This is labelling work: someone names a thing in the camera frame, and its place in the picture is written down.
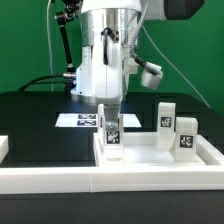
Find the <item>white platform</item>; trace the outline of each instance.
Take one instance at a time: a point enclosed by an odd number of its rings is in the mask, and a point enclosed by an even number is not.
[[[133,138],[133,135],[136,134],[127,133],[125,139]],[[155,136],[154,133],[139,135],[147,143]],[[0,144],[1,152],[7,145],[6,138],[3,138]],[[137,149],[139,143],[136,140],[135,145],[125,152],[126,155],[132,156],[123,165],[85,168],[2,168],[0,194],[224,189],[224,157],[203,137],[197,138],[198,159],[195,164],[174,165],[171,154],[169,159],[159,157],[158,161],[162,159],[162,164],[155,159],[152,161],[146,157],[135,157],[134,149]],[[148,152],[145,147],[142,148],[143,151],[146,156]]]

